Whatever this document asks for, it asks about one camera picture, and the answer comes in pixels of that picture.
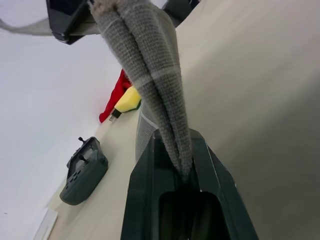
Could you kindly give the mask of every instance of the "game controller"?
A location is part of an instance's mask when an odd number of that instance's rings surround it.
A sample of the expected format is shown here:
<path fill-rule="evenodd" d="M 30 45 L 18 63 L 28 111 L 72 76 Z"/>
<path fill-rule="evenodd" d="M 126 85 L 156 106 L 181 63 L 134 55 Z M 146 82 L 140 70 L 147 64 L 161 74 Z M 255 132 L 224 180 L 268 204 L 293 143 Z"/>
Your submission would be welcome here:
<path fill-rule="evenodd" d="M 65 187 L 60 193 L 63 202 L 78 205 L 86 200 L 108 170 L 108 159 L 104 156 L 100 143 L 90 137 L 73 154 L 67 163 L 68 173 Z"/>

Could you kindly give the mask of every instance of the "gray towel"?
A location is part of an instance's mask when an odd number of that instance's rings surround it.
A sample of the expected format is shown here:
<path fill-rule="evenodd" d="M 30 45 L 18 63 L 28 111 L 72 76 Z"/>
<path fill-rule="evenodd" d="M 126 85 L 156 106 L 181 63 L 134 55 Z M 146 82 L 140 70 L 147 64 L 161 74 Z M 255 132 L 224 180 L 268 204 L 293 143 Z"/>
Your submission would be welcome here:
<path fill-rule="evenodd" d="M 158 126 L 182 180 L 192 166 L 176 30 L 148 0 L 95 0 L 91 13 L 101 35 L 143 99 L 137 131 L 140 157 Z"/>

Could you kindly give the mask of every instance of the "fabric texture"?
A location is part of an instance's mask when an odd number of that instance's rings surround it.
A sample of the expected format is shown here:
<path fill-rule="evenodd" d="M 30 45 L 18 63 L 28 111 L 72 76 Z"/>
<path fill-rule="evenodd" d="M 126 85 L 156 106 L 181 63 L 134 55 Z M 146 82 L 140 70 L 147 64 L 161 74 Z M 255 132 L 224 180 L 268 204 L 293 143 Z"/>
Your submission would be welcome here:
<path fill-rule="evenodd" d="M 122 69 L 118 81 L 116 82 L 114 89 L 111 93 L 110 99 L 105 107 L 104 112 L 99 115 L 100 123 L 103 123 L 107 117 L 111 114 L 117 102 L 125 94 L 126 90 L 131 87 L 131 82 Z"/>
<path fill-rule="evenodd" d="M 96 0 L 90 8 L 101 35 L 143 99 L 141 116 L 149 115 L 158 126 L 173 165 L 187 181 L 191 139 L 176 30 L 169 16 L 148 0 Z M 137 130 L 137 157 L 154 130 L 145 120 L 140 118 Z"/>

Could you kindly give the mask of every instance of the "red cloth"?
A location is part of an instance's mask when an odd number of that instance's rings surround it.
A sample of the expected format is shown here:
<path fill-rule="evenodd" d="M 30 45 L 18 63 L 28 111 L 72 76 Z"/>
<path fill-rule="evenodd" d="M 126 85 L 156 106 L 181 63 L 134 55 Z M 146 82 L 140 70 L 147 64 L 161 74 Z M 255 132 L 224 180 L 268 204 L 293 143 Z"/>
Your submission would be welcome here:
<path fill-rule="evenodd" d="M 101 123 L 103 123 L 109 117 L 117 102 L 120 100 L 123 94 L 125 94 L 126 90 L 131 87 L 131 85 L 132 84 L 125 74 L 125 71 L 122 69 L 119 79 L 116 82 L 110 99 L 105 107 L 105 110 L 99 115 L 99 120 Z"/>

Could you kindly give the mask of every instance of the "black plastic holder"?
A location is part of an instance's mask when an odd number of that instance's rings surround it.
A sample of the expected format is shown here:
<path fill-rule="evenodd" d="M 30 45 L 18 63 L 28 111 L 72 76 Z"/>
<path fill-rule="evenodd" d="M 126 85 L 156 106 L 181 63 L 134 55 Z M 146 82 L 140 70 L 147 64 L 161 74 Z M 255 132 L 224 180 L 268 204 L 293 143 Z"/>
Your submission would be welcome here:
<path fill-rule="evenodd" d="M 183 184 L 154 132 L 133 169 L 121 240 L 257 240 L 234 180 L 190 130 L 193 165 Z"/>

